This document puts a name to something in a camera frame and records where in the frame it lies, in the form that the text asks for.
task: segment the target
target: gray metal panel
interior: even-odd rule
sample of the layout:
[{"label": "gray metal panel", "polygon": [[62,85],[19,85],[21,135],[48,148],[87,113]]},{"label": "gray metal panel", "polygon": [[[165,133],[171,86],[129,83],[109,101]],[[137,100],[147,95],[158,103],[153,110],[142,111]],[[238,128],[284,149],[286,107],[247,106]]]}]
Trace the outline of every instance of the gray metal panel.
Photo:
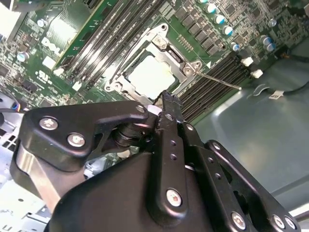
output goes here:
[{"label": "gray metal panel", "polygon": [[[308,56],[309,40],[294,50]],[[280,60],[260,78],[279,90],[309,81],[309,64]],[[216,139],[288,210],[309,202],[309,90],[270,100],[234,95],[195,127]]]}]

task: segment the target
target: sticker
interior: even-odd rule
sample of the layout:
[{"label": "sticker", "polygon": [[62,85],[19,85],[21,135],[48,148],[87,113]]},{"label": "sticker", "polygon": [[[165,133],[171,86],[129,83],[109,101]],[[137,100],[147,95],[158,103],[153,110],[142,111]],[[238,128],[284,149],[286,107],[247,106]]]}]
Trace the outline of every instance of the sticker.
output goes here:
[{"label": "sticker", "polygon": [[284,93],[284,91],[276,90],[276,91],[269,97],[269,99],[277,100],[277,99],[279,99],[280,97],[283,96],[283,93]]},{"label": "sticker", "polygon": [[44,66],[46,66],[47,68],[49,68],[50,70],[53,69],[54,65],[56,64],[56,61],[54,61],[53,59],[51,59],[49,56],[45,57],[45,59],[43,60],[42,64]]}]

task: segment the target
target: metal rod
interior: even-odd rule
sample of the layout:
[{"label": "metal rod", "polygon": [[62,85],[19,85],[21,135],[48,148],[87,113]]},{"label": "metal rod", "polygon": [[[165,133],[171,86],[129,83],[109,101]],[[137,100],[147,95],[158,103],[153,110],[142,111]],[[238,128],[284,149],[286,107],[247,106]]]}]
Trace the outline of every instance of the metal rod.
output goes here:
[{"label": "metal rod", "polygon": [[225,82],[225,81],[222,81],[222,80],[219,80],[215,77],[212,77],[212,76],[209,76],[207,74],[204,74],[204,73],[201,73],[201,72],[197,72],[198,75],[201,75],[202,77],[205,77],[205,78],[208,78],[212,81],[216,81],[216,82],[219,82],[221,83],[222,85],[225,85],[225,86],[228,86],[228,87],[231,87],[231,88],[235,88],[235,89],[238,89],[238,90],[242,90],[242,88],[240,86],[236,86],[236,85],[232,85],[228,82]]}]

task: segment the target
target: screw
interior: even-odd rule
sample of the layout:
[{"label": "screw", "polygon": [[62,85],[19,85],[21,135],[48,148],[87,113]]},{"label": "screw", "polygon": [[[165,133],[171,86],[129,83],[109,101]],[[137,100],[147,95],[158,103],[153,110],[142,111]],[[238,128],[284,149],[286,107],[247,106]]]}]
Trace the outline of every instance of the screw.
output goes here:
[{"label": "screw", "polygon": [[186,67],[183,69],[183,72],[185,75],[190,75],[192,73],[192,70],[189,67]]},{"label": "screw", "polygon": [[170,114],[166,114],[165,117],[170,121],[174,120],[173,116]]},{"label": "screw", "polygon": [[285,228],[285,225],[283,223],[283,221],[281,220],[280,217],[278,217],[277,215],[273,216],[275,223],[277,224],[277,226],[279,226],[281,229]]},{"label": "screw", "polygon": [[52,118],[43,118],[40,120],[39,122],[40,127],[42,127],[45,130],[55,130],[58,127],[58,123],[56,120],[52,119]]},{"label": "screw", "polygon": [[201,63],[199,63],[199,62],[195,64],[196,68],[199,68],[200,66],[201,66]]},{"label": "screw", "polygon": [[175,207],[179,207],[182,204],[182,198],[180,197],[179,193],[176,192],[175,190],[172,189],[167,190],[166,198],[168,202]]},{"label": "screw", "polygon": [[216,148],[217,150],[220,150],[220,146],[217,143],[213,143],[212,144],[214,146],[214,148]]},{"label": "screw", "polygon": [[85,145],[85,139],[78,133],[72,133],[68,136],[68,142],[74,147],[82,147]]},{"label": "screw", "polygon": [[194,130],[193,126],[191,126],[190,124],[187,124],[187,128],[188,128],[189,130],[191,130],[191,131]]},{"label": "screw", "polygon": [[136,109],[141,113],[145,113],[144,107],[142,107],[141,105],[136,106]]},{"label": "screw", "polygon": [[233,212],[232,213],[232,219],[235,225],[240,228],[241,230],[246,229],[246,223],[243,220],[242,216],[239,213]]},{"label": "screw", "polygon": [[288,225],[290,227],[292,227],[293,230],[296,230],[296,225],[294,224],[294,222],[291,219],[289,219],[288,217],[284,217],[284,219],[285,219],[286,223],[288,223]]}]

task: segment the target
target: green circuit board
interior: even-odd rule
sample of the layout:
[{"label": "green circuit board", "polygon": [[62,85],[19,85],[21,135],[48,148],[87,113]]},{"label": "green circuit board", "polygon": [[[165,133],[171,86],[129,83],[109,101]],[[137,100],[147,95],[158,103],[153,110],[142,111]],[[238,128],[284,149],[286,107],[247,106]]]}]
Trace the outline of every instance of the green circuit board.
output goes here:
[{"label": "green circuit board", "polygon": [[[276,59],[274,53],[266,51],[260,43],[261,35],[271,37],[276,47],[294,47],[308,36],[302,21],[286,9],[286,0],[209,2],[217,7],[213,14],[205,12],[205,3],[190,0],[50,2],[45,8],[28,13],[11,42],[0,43],[0,83],[26,102],[28,108],[118,101],[125,97],[115,91],[104,91],[109,77],[101,66],[108,68],[119,63],[124,51],[147,28],[167,23],[167,38],[189,61],[201,60],[205,72],[231,52],[232,42],[247,49],[265,70]],[[120,15],[124,9],[130,10],[132,17],[144,13],[144,21],[127,37],[126,29],[120,27],[121,30],[112,38],[116,43],[124,37],[118,47],[114,46],[119,52],[113,53],[113,47],[107,47],[104,53],[113,58],[112,62],[102,65],[100,59],[91,63],[87,62],[91,57],[79,57],[91,36],[108,20],[116,17],[120,20],[122,17],[124,22],[134,19],[130,14]],[[216,15],[223,15],[225,22],[214,23]],[[271,18],[277,22],[274,27],[269,26]],[[223,34],[225,26],[233,28],[232,35]],[[204,39],[198,37],[201,31],[206,34]],[[69,65],[73,59],[79,62],[79,68],[73,69]],[[87,74],[76,79],[81,70]]]}]

